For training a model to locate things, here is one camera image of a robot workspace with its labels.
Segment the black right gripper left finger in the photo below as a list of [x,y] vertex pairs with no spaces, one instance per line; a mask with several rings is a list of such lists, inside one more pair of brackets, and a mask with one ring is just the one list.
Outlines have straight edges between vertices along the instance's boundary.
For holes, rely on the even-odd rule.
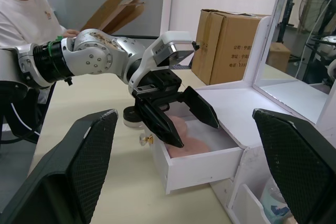
[[115,109],[74,122],[21,185],[1,223],[91,223],[118,120]]

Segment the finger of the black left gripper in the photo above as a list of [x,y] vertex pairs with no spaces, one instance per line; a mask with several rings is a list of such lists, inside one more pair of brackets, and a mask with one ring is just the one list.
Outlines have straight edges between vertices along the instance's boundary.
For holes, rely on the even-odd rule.
[[184,144],[176,127],[165,114],[169,108],[168,102],[158,103],[149,99],[135,99],[135,111],[145,126],[165,144],[183,148]]
[[178,102],[185,103],[190,112],[202,123],[219,128],[219,120],[213,107],[192,87],[187,87],[178,95]]

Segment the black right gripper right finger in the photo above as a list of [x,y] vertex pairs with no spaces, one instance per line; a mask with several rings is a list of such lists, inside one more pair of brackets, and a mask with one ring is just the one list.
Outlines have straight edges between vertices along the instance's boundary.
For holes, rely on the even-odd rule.
[[308,121],[254,109],[270,173],[297,223],[335,223],[335,148]]

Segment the person's bare hand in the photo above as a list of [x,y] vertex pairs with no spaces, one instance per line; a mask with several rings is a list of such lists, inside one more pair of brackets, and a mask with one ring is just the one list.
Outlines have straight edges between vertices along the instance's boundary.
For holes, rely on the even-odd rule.
[[77,30],[73,30],[73,29],[67,29],[64,33],[63,33],[63,37],[64,38],[75,38],[79,35],[79,31]]

